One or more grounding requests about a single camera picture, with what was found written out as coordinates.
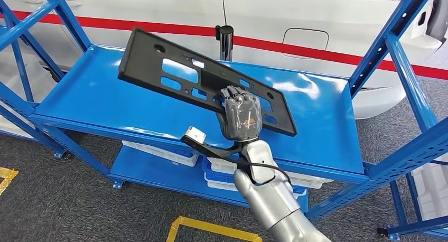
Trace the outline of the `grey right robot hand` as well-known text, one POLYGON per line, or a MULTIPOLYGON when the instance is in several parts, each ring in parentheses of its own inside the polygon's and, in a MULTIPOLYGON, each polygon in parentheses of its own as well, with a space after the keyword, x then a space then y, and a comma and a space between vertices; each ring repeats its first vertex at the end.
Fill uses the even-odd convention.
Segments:
POLYGON ((258 97, 235 86, 220 90, 225 113, 216 113, 221 132, 226 139, 249 141, 259 137, 263 119, 258 97))

